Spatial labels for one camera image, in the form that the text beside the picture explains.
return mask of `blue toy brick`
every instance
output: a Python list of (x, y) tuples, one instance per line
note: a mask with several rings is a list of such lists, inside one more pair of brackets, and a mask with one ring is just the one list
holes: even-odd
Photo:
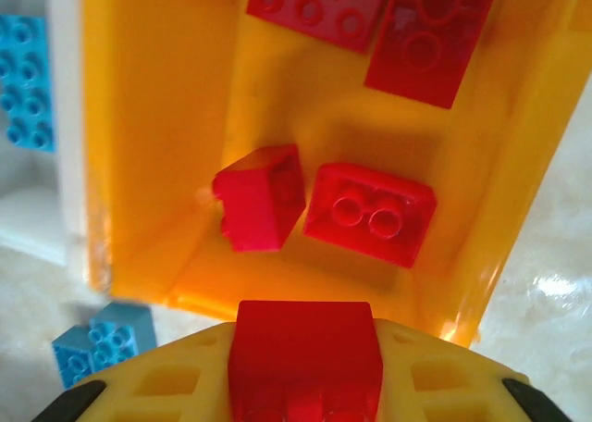
[(6, 137), (28, 149), (55, 150), (45, 20), (0, 15), (0, 106)]
[(88, 328), (70, 328), (52, 342), (52, 347), (66, 389), (96, 371)]
[(72, 327), (52, 342), (66, 389), (79, 380), (156, 348), (150, 307), (107, 305), (89, 327)]
[(123, 362), (156, 348), (150, 307), (112, 303), (91, 319), (89, 337), (94, 343), (98, 369)]

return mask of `toy building block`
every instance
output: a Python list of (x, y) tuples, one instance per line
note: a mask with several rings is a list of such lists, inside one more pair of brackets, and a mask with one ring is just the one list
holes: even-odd
[(72, 327), (52, 342), (59, 375), (68, 389), (96, 372), (93, 343), (84, 327)]
[(239, 305), (228, 360), (234, 420), (374, 421), (382, 369), (369, 304)]
[(364, 52), (386, 0), (249, 0), (247, 13)]
[(365, 84), (451, 108), (493, 0), (390, 0)]
[(6, 137), (29, 149), (55, 150), (45, 20), (0, 15), (0, 106)]
[(412, 267), (436, 210), (431, 188), (369, 168), (323, 165), (304, 233)]
[(235, 251), (278, 251), (306, 207), (298, 148), (258, 149), (218, 172), (213, 190)]
[(156, 348), (150, 307), (112, 303), (52, 342), (66, 389), (81, 379)]
[(97, 369), (119, 364), (156, 348), (152, 312), (148, 306), (112, 303), (91, 319)]

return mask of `white surface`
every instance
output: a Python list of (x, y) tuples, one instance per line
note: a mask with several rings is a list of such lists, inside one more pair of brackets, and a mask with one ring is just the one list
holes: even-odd
[(0, 198), (0, 245), (66, 264), (57, 192), (43, 186)]

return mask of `red toy brick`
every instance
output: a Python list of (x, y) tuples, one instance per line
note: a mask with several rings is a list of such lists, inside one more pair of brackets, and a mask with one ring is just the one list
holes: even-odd
[(366, 86), (451, 108), (493, 0), (389, 0)]
[(247, 13), (364, 52), (386, 0), (249, 0)]
[(258, 149), (218, 172), (213, 190), (235, 251), (278, 251), (306, 206), (298, 148)]
[(240, 303), (228, 383), (235, 421), (374, 421), (382, 357), (370, 305)]
[(412, 267), (436, 205), (427, 186), (356, 165), (331, 163), (316, 176), (304, 233)]

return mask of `yellow plastic container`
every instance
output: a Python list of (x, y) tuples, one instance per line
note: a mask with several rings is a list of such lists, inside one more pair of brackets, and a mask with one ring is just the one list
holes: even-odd
[[(86, 378), (80, 385), (102, 380), (106, 388), (79, 422), (231, 421), (233, 334), (234, 323), (225, 323)], [(525, 376), (386, 320), (376, 321), (376, 334), (384, 368), (376, 422), (530, 422), (502, 384), (528, 383)]]
[[(358, 55), (247, 0), (82, 0), (92, 284), (233, 319), (240, 300), (369, 302), (468, 345), (592, 68), (592, 0), (496, 0), (452, 110), (365, 88)], [(413, 269), (302, 235), (235, 254), (216, 172), (297, 143), (434, 188)]]

